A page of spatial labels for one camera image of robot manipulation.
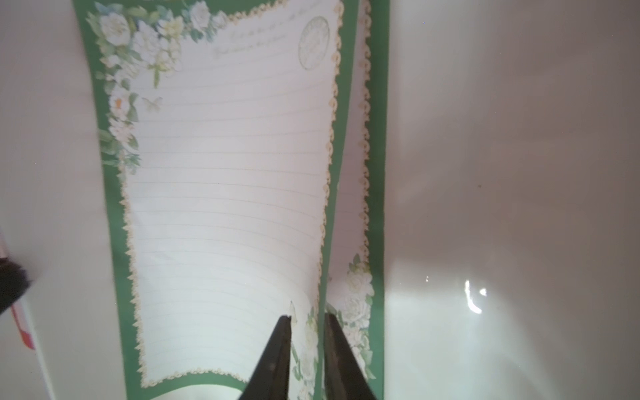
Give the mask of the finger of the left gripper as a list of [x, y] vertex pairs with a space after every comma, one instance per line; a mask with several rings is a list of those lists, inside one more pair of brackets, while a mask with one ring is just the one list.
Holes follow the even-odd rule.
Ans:
[[0, 313], [11, 308], [28, 291], [31, 281], [27, 271], [10, 258], [0, 265]]

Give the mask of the green bordered stationery sheet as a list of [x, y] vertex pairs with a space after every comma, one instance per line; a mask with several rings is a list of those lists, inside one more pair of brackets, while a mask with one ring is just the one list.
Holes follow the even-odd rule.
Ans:
[[244, 389], [292, 320], [319, 398], [355, 1], [76, 1], [98, 120], [126, 396]]

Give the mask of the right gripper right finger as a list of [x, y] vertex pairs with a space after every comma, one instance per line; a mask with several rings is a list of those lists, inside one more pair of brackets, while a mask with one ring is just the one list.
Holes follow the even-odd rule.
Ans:
[[338, 318], [324, 317], [324, 387], [328, 400], [376, 400]]

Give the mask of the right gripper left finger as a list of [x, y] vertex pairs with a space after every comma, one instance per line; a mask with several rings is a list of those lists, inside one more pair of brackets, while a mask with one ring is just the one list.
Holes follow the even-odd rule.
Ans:
[[291, 344], [291, 317], [281, 316], [239, 400], [288, 399]]

